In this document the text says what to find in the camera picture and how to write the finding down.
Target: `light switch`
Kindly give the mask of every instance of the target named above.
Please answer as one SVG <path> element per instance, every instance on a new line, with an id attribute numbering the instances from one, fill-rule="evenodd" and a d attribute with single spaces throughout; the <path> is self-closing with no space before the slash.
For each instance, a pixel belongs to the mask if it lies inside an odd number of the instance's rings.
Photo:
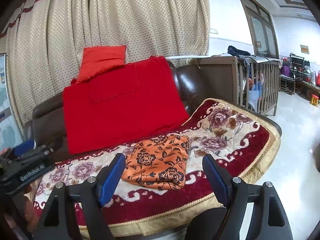
<path id="1" fill-rule="evenodd" d="M 218 29 L 210 28 L 210 33 L 219 34 Z"/>

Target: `metal screw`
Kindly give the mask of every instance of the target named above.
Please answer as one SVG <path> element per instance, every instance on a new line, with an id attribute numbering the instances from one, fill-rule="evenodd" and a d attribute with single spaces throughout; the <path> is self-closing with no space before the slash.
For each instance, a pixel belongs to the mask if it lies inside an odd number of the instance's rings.
<path id="1" fill-rule="evenodd" d="M 267 186 L 267 187 L 273 187 L 273 184 L 272 184 L 272 182 L 270 182 L 270 181 L 266 181 L 266 186 Z"/>
<path id="2" fill-rule="evenodd" d="M 237 184 L 241 182 L 241 179 L 239 177 L 234 177 L 232 180 L 234 183 L 237 183 Z"/>
<path id="3" fill-rule="evenodd" d="M 62 188 L 63 187 L 63 182 L 58 182 L 56 184 L 56 188 Z"/>
<path id="4" fill-rule="evenodd" d="M 89 178 L 87 179 L 87 181 L 88 181 L 89 183 L 94 183 L 96 180 L 97 180 L 97 178 L 96 178 L 95 176 L 91 176 L 91 177 L 89 177 Z"/>

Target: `brown leather sofa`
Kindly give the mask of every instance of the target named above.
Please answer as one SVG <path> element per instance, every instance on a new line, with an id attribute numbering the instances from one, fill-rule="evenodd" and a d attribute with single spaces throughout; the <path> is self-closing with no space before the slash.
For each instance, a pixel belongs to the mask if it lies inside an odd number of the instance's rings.
<path id="1" fill-rule="evenodd" d="M 206 98 L 212 98 L 214 91 L 209 86 L 208 78 L 197 65 L 185 65 L 175 68 L 169 61 L 174 82 L 186 111 L 191 115 Z M 254 113 L 272 124 L 281 135 L 279 125 L 267 117 Z M 62 137 L 62 147 L 53 154 L 55 162 L 74 158 L 68 152 L 66 128 L 64 125 L 62 92 L 49 98 L 33 109 L 32 120 L 24 125 L 24 140 L 34 138 L 36 145 L 47 144 Z"/>

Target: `sofa backrest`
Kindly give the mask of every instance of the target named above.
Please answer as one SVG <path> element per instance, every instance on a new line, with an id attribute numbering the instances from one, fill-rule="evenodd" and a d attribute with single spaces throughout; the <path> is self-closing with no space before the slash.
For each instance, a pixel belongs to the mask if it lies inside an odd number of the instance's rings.
<path id="1" fill-rule="evenodd" d="M 175 68 L 170 61 L 168 63 L 172 70 L 172 76 L 180 99 L 188 114 L 191 115 L 204 99 L 210 97 L 210 87 L 202 76 L 199 66 L 184 65 Z M 30 122 L 28 122 L 24 127 L 25 133 L 32 134 L 30 125 Z M 66 136 L 62 92 L 33 109 L 32 132 L 37 145 L 47 144 L 57 137 Z"/>

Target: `door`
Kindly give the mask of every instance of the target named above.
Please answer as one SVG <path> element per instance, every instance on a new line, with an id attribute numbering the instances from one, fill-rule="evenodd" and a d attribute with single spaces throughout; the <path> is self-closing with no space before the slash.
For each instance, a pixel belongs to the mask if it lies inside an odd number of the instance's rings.
<path id="1" fill-rule="evenodd" d="M 272 25 L 258 14 L 248 10 L 249 24 L 254 30 L 254 51 L 257 56 L 277 58 L 276 40 Z"/>

